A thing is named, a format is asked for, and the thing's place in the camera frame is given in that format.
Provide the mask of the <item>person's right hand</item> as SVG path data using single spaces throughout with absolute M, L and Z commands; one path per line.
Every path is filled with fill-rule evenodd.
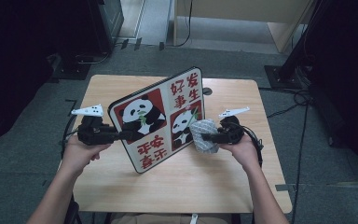
M 245 172 L 259 168 L 256 149 L 248 135 L 244 135 L 235 145 L 220 144 L 219 147 L 228 150 Z

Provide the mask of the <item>black chair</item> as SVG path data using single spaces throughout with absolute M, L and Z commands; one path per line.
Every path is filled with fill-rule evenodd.
M 79 204 L 74 197 L 71 197 L 63 224 L 82 224 L 79 215 Z

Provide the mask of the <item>person's left hand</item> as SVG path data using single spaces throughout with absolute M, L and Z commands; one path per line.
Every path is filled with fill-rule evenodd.
M 100 153 L 109 147 L 110 144 L 88 146 L 73 135 L 65 147 L 59 171 L 69 176 L 80 176 L 84 168 L 91 161 L 100 159 Z

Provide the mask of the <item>black metal stand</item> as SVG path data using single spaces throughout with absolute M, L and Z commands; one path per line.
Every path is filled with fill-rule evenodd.
M 319 11 L 326 1 L 327 0 L 303 0 L 299 4 L 299 10 L 295 14 L 294 20 L 290 23 L 268 23 L 268 28 L 279 52 L 286 50 L 300 24 L 306 26 L 306 29 L 303 31 L 283 65 L 264 66 L 269 85 L 272 89 L 302 88 L 296 70 L 303 62 L 311 62 L 314 59 L 314 56 L 307 52 L 306 41 L 311 29 L 317 21 Z

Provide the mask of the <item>panda print picture board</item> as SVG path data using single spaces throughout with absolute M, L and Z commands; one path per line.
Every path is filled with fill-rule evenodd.
M 193 142 L 190 125 L 205 118 L 201 70 L 191 67 L 116 100 L 108 113 L 131 134 L 122 144 L 142 174 Z

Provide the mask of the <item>gray knitted cloth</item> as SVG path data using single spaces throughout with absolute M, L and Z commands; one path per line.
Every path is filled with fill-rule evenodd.
M 203 141 L 201 135 L 203 133 L 217 133 L 214 121 L 212 119 L 202 119 L 195 121 L 189 126 L 193 136 L 196 150 L 201 153 L 214 154 L 218 151 L 219 146 L 210 141 Z

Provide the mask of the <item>dark curtain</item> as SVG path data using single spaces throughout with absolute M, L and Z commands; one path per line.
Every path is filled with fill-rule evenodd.
M 358 155 L 358 0 L 320 0 L 306 37 L 313 91 L 333 143 Z

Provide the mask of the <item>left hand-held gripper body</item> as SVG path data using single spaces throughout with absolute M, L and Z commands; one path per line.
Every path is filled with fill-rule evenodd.
M 78 140 L 88 146 L 112 144 L 119 139 L 119 133 L 115 127 L 103 123 L 103 107 L 92 105 L 74 109 L 72 115 L 82 116 L 77 127 Z

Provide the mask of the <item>black equipment cabinet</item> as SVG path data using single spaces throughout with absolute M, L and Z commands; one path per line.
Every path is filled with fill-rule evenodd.
M 120 0 L 89 0 L 98 51 L 112 52 L 124 22 Z

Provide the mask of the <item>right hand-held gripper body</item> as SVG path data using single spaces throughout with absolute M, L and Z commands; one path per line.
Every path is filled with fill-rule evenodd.
M 218 115 L 221 119 L 221 127 L 218 128 L 219 144 L 237 144 L 244 135 L 244 129 L 240 125 L 237 115 L 250 110 L 249 106 L 245 108 L 227 109 L 225 112 Z

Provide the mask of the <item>black flat stand base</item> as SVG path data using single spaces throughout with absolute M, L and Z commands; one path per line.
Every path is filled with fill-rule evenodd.
M 90 70 L 88 63 L 81 63 L 75 57 L 61 56 L 54 72 L 53 79 L 85 80 Z

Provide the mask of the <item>light wooden desk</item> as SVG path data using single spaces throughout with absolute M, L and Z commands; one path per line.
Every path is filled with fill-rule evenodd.
M 268 24 L 274 44 L 284 52 L 316 0 L 173 0 L 173 44 L 178 45 L 178 18 L 262 21 Z

